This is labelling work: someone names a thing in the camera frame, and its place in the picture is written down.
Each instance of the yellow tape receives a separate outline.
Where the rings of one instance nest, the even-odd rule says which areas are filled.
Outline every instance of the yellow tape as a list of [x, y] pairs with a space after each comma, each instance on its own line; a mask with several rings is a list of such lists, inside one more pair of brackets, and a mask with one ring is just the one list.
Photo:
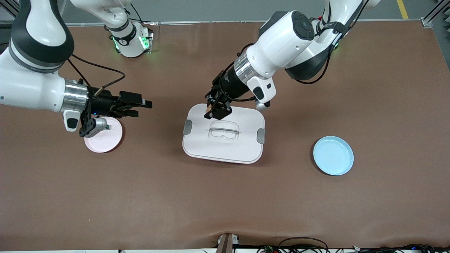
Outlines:
[[397, 0], [398, 8], [400, 9], [401, 17], [403, 19], [409, 19], [408, 14], [406, 13], [405, 5], [403, 4], [403, 0]]

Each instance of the white robotic arm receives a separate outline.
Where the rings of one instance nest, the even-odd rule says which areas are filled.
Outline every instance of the white robotic arm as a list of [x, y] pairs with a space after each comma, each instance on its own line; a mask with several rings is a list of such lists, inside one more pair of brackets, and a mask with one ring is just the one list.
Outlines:
[[137, 57], [149, 50], [153, 31], [132, 22], [123, 8], [131, 0], [70, 0], [72, 4], [103, 21], [117, 49], [126, 57]]
[[[269, 107], [276, 94], [272, 80], [276, 71], [285, 68], [295, 80], [316, 75], [364, 5], [373, 7], [379, 1], [325, 0], [322, 19], [312, 22], [298, 11], [276, 12], [260, 28], [258, 41], [213, 80], [205, 96], [205, 118], [228, 116], [233, 101], [255, 100], [260, 111]], [[248, 91], [254, 97], [237, 99]]]
[[91, 114], [137, 117], [132, 107], [151, 108], [140, 94], [107, 90], [68, 80], [58, 70], [74, 49], [70, 31], [59, 15], [56, 0], [21, 0], [11, 29], [9, 47], [0, 55], [0, 104], [62, 113], [67, 131], [91, 137], [106, 127]]

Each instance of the brown tabletop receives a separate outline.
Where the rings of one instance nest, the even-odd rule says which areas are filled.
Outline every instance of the brown tabletop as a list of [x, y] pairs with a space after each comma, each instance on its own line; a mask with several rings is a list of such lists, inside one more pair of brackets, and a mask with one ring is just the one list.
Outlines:
[[[60, 114], [0, 106], [0, 249], [200, 248], [225, 232], [242, 244], [450, 244], [450, 72], [420, 22], [358, 23], [315, 85], [279, 71], [258, 162], [183, 152], [189, 109], [260, 25], [163, 26], [153, 53], [135, 59], [117, 55], [102, 27], [72, 27], [75, 54], [127, 74], [114, 94], [142, 93], [154, 108], [122, 119], [123, 143], [95, 154]], [[119, 76], [74, 63], [94, 86]], [[68, 64], [60, 75], [79, 78]], [[343, 176], [311, 161], [329, 135], [353, 148]]]

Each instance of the light blue plate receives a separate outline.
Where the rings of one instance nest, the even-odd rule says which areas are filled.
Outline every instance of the light blue plate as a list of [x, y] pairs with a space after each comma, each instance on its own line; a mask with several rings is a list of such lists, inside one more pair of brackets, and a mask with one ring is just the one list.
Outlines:
[[343, 139], [326, 136], [317, 141], [313, 150], [314, 161], [325, 173], [340, 176], [353, 166], [353, 151]]

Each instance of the round plate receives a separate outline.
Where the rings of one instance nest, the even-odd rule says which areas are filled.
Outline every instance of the round plate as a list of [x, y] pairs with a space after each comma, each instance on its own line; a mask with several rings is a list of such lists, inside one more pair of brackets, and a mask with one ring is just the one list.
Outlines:
[[313, 150], [314, 161], [325, 173], [340, 176], [353, 166], [353, 151], [343, 139], [326, 136], [317, 141]]
[[105, 153], [113, 150], [122, 139], [122, 125], [113, 117], [103, 117], [109, 126], [108, 130], [103, 130], [94, 137], [85, 138], [88, 149], [96, 153]]

